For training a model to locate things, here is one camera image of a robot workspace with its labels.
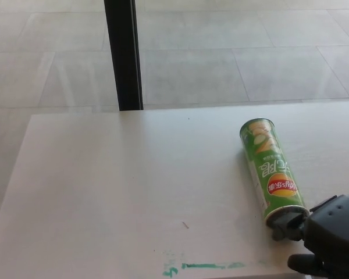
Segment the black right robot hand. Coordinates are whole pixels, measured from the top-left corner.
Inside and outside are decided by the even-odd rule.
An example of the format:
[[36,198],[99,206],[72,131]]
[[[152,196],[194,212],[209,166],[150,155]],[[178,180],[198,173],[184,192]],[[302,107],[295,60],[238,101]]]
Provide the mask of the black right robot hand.
[[289,256],[290,269],[314,277],[349,278],[349,195],[335,195],[307,213],[285,208],[267,226],[275,241],[302,241],[310,251]]

